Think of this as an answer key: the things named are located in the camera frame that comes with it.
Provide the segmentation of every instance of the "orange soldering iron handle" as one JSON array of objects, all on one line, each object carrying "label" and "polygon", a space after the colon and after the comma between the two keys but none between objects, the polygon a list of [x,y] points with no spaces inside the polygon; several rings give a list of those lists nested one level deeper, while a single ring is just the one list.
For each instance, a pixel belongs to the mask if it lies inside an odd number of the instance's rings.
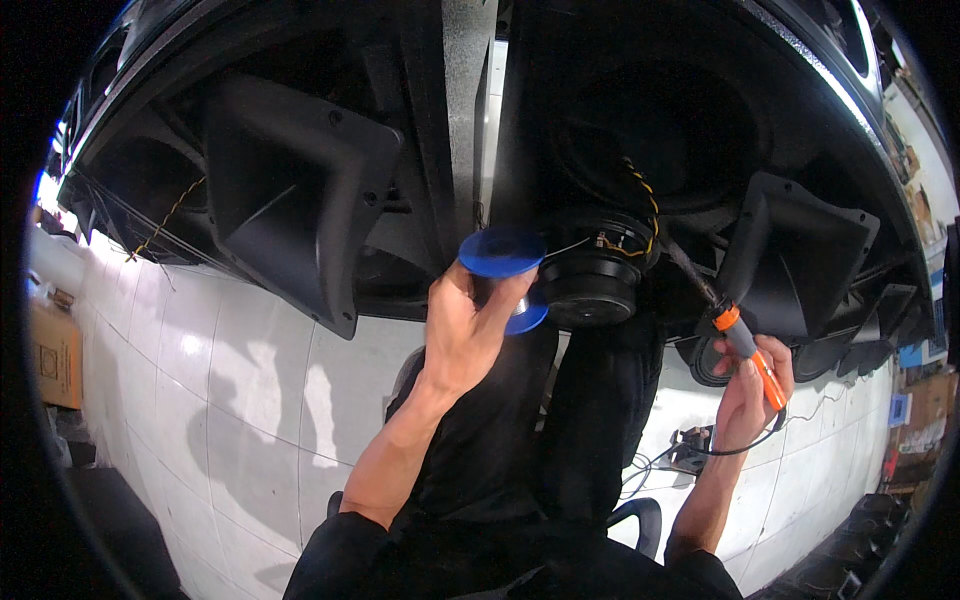
[{"label": "orange soldering iron handle", "polygon": [[783,410],[786,406],[786,394],[783,393],[783,388],[780,386],[774,370],[767,365],[767,361],[763,358],[763,354],[761,354],[759,350],[750,357],[750,360],[754,361],[754,366],[756,366],[757,372],[760,373],[760,378],[763,380],[763,393],[767,396],[767,401],[770,402],[770,406],[777,412]]}]

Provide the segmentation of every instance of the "solder spool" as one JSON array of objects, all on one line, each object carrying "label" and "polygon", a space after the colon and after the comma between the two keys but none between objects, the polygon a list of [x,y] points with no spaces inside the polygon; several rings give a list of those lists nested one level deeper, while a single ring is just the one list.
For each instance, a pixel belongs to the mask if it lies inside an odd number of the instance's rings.
[{"label": "solder spool", "polygon": [[[511,226],[480,229],[460,245],[458,257],[473,274],[473,301],[483,306],[496,283],[538,267],[546,245],[533,231]],[[507,321],[506,335],[529,331],[546,318],[547,305],[539,290],[531,287]]]}]

